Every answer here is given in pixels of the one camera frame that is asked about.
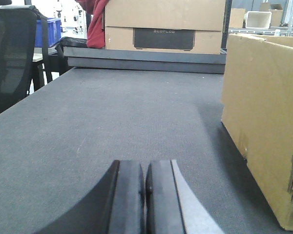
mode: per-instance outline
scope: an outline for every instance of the box flap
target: box flap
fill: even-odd
[[[262,2],[259,7],[259,11],[269,11],[269,10],[283,10],[281,4],[270,4],[269,2]]]
[[[281,4],[270,4],[270,9],[272,9],[272,10],[283,10]]]
[[[225,0],[111,0],[105,8],[105,25],[222,31],[225,3]]]

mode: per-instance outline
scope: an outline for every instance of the black bag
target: black bag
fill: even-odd
[[[57,50],[58,57],[59,57],[60,75],[62,75],[63,73],[67,72],[70,69],[70,67],[68,66],[67,57],[64,56],[64,52],[63,52],[64,46],[87,48],[87,39],[64,37],[64,38],[61,38],[61,40],[55,44],[55,49]]]

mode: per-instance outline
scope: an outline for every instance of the white box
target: white box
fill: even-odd
[[[245,28],[269,29],[271,20],[271,12],[248,11],[245,14]]]

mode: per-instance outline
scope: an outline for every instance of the box label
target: box label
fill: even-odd
[[[192,50],[194,30],[134,28],[135,48]]]

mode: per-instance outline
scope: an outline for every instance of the desk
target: desk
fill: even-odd
[[[221,124],[221,89],[221,75],[72,69],[17,103],[0,115],[0,234],[46,226],[114,159],[168,158],[225,233],[288,234]]]

